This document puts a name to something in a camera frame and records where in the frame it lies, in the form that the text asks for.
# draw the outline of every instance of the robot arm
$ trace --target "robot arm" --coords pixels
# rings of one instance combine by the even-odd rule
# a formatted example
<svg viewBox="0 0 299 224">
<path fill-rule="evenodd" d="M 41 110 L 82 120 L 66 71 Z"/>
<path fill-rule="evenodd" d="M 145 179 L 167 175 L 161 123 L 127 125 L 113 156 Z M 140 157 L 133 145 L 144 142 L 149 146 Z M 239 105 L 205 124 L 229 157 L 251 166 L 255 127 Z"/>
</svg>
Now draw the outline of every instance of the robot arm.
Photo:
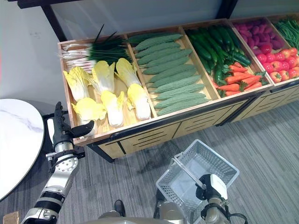
<svg viewBox="0 0 299 224">
<path fill-rule="evenodd" d="M 26 214 L 21 224 L 55 224 L 64 199 L 69 193 L 72 180 L 78 170 L 78 159 L 85 156 L 84 151 L 74 150 L 72 139 L 88 134 L 94 125 L 90 121 L 86 125 L 70 128 L 64 122 L 61 103 L 56 104 L 54 120 L 48 120 L 55 152 L 47 154 L 52 176 L 43 188 L 35 206 Z"/>
</svg>

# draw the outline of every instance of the shopping basket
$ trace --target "shopping basket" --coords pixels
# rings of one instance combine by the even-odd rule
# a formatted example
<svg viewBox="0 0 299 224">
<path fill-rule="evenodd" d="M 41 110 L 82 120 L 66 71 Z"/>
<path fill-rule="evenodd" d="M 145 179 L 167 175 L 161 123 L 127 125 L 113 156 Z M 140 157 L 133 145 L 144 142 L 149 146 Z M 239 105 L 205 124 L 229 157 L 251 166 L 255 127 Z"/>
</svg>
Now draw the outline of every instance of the shopping basket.
<svg viewBox="0 0 299 224">
<path fill-rule="evenodd" d="M 156 182 L 167 201 L 177 203 L 188 222 L 198 223 L 200 212 L 207 205 L 195 196 L 196 185 L 204 174 L 216 174 L 228 188 L 239 175 L 239 170 L 230 162 L 196 139 L 185 151 L 171 159 L 168 170 Z"/>
</svg>

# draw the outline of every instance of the white wall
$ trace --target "white wall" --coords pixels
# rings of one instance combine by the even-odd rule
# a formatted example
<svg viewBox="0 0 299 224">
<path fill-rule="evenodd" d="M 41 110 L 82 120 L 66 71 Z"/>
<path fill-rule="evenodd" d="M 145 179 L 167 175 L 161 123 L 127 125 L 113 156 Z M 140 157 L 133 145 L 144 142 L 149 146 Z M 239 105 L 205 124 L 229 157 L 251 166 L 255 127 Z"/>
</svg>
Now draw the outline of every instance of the white wall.
<svg viewBox="0 0 299 224">
<path fill-rule="evenodd" d="M 299 0 L 239 0 L 231 18 L 299 12 Z"/>
<path fill-rule="evenodd" d="M 20 9 L 0 1 L 2 79 L 0 98 L 30 102 L 41 112 L 65 104 L 58 39 L 40 7 Z"/>
<path fill-rule="evenodd" d="M 82 0 L 53 5 L 69 40 L 213 19 L 221 0 Z M 239 0 L 232 17 L 299 11 L 298 0 Z M 29 101 L 51 112 L 65 105 L 57 42 L 40 7 L 19 9 L 0 1 L 2 79 L 0 98 Z"/>
<path fill-rule="evenodd" d="M 84 0 L 53 5 L 68 39 L 212 20 L 221 0 Z"/>
</svg>

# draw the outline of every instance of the marble tabletop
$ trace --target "marble tabletop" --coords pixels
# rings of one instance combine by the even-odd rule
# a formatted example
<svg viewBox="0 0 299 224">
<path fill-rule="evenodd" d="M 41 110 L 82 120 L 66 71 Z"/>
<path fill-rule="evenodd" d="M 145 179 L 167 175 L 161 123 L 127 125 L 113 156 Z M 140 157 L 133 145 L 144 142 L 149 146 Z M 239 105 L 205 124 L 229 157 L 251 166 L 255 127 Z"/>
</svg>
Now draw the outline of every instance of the marble tabletop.
<svg viewBox="0 0 299 224">
<path fill-rule="evenodd" d="M 43 145 L 40 113 L 18 99 L 0 99 L 0 200 L 26 176 Z"/>
</svg>

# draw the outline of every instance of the carrot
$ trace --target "carrot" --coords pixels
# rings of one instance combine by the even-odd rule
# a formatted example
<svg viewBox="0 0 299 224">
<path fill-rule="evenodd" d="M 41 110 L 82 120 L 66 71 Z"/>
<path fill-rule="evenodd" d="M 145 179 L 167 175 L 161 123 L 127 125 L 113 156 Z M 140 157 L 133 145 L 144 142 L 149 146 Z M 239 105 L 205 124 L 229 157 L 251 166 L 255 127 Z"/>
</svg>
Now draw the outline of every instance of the carrot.
<svg viewBox="0 0 299 224">
<path fill-rule="evenodd" d="M 229 72 L 236 72 L 236 71 L 239 71 L 239 72 L 245 72 L 245 71 L 247 71 L 246 68 L 239 68 L 239 67 L 234 66 L 234 65 L 230 65 L 230 66 L 229 66 L 229 69 L 230 69 Z"/>
<path fill-rule="evenodd" d="M 241 81 L 242 79 L 244 79 L 244 78 L 239 77 L 239 76 L 230 76 L 230 77 L 227 77 L 225 79 L 225 81 L 227 82 L 227 84 L 233 84 L 233 83 L 237 83 L 237 82 Z"/>
<path fill-rule="evenodd" d="M 212 81 L 212 83 L 215 86 L 215 88 L 218 89 L 219 86 L 214 81 Z"/>
<path fill-rule="evenodd" d="M 240 63 L 238 63 L 238 62 L 235 62 L 235 63 L 234 63 L 234 66 L 235 66 L 235 67 L 238 67 L 238 68 L 243 68 L 243 66 L 242 66 Z"/>
<path fill-rule="evenodd" d="M 250 87 L 251 85 L 257 83 L 262 76 L 253 76 L 249 78 L 242 79 L 241 83 L 245 85 L 245 87 Z"/>
<path fill-rule="evenodd" d="M 239 91 L 240 85 L 239 84 L 223 85 L 223 86 L 219 86 L 218 89 L 225 90 L 225 91 Z"/>
<path fill-rule="evenodd" d="M 226 92 L 225 92 L 225 95 L 226 95 L 227 97 L 229 97 L 229 96 L 231 96 L 231 95 L 235 95 L 235 94 L 237 94 L 237 93 L 240 93 L 240 91 L 226 91 Z"/>
<path fill-rule="evenodd" d="M 233 76 L 238 76 L 238 77 L 243 77 L 243 78 L 249 78 L 251 76 L 254 76 L 253 74 L 249 74 L 249 73 L 246 73 L 246 72 L 233 72 Z"/>
<path fill-rule="evenodd" d="M 256 88 L 261 87 L 261 86 L 263 86 L 262 83 L 258 82 L 258 83 L 255 83 L 255 84 L 253 84 L 253 85 L 245 88 L 245 91 L 247 91 L 247 90 L 253 90 L 253 89 L 256 89 Z"/>
</svg>

